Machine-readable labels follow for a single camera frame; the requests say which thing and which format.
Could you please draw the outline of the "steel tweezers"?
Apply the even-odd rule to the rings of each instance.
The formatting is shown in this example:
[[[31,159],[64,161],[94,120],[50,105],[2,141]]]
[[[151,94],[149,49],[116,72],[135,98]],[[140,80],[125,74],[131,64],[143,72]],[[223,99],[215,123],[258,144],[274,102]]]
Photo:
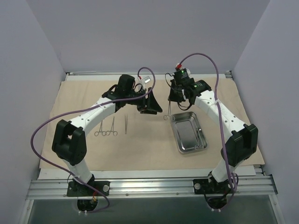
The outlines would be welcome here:
[[[128,115],[125,115],[125,134],[127,134],[127,130],[128,130]]]

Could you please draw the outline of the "steel needle holder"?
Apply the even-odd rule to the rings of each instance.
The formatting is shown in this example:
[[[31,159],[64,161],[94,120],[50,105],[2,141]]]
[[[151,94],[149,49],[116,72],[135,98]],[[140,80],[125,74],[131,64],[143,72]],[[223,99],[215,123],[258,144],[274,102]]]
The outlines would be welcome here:
[[[197,139],[197,145],[195,146],[195,148],[199,148],[199,149],[204,149],[204,144],[202,142],[201,139],[201,135],[200,135],[200,129],[196,129],[196,139]]]

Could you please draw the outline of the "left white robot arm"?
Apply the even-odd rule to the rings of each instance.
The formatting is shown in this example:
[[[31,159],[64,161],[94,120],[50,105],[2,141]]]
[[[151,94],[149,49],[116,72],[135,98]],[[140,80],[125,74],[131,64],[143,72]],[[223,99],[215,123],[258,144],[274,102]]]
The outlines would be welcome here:
[[[86,136],[106,117],[116,113],[126,104],[135,105],[141,114],[158,114],[162,108],[156,101],[152,88],[146,88],[150,77],[138,81],[131,75],[120,76],[118,84],[104,92],[99,100],[85,113],[57,123],[52,151],[64,161],[75,181],[78,191],[88,196],[94,191],[94,176],[85,162]]]

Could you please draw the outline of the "steel surgical scissors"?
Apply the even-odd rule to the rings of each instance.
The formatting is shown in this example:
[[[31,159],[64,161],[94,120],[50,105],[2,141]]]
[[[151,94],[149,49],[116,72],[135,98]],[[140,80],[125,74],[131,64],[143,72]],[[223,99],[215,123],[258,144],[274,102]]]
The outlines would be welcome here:
[[[175,117],[171,113],[171,101],[168,102],[168,111],[167,114],[163,116],[164,120],[174,121]]]

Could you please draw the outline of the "metal instrument tray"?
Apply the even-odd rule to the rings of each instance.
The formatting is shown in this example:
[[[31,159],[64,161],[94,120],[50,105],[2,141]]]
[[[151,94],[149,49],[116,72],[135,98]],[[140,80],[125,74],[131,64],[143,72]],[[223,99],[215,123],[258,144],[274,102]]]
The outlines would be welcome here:
[[[171,127],[176,139],[178,151],[181,154],[190,154],[207,149],[207,140],[200,126],[198,117],[194,112],[183,112],[173,114],[174,121]],[[197,145],[196,129],[200,129],[200,135],[204,144],[204,149],[195,148]]]

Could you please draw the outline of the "steel hemostat forceps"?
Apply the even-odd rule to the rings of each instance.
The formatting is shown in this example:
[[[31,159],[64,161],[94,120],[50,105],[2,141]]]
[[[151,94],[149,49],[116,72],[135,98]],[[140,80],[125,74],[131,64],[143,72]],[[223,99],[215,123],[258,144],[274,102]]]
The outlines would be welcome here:
[[[96,131],[96,132],[94,133],[94,136],[95,136],[95,137],[98,137],[98,136],[100,136],[100,135],[101,135],[101,136],[106,136],[106,135],[107,135],[107,132],[103,130],[103,121],[101,121],[101,123],[100,123],[100,128],[99,128],[99,130]]]
[[[114,129],[114,122],[115,122],[115,117],[113,117],[110,130],[106,131],[106,136],[110,136],[110,135],[117,136],[118,135],[118,132]]]

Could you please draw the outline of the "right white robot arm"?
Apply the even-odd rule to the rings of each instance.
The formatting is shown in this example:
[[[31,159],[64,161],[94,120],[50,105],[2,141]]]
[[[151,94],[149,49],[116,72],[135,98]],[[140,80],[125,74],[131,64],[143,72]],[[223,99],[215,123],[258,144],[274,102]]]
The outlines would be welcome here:
[[[216,89],[203,80],[195,81],[189,76],[188,69],[177,69],[171,77],[168,100],[178,105],[188,101],[190,106],[200,108],[220,127],[222,159],[207,181],[209,190],[217,193],[224,188],[224,181],[232,181],[236,168],[256,152],[258,128],[237,118],[218,99]]]

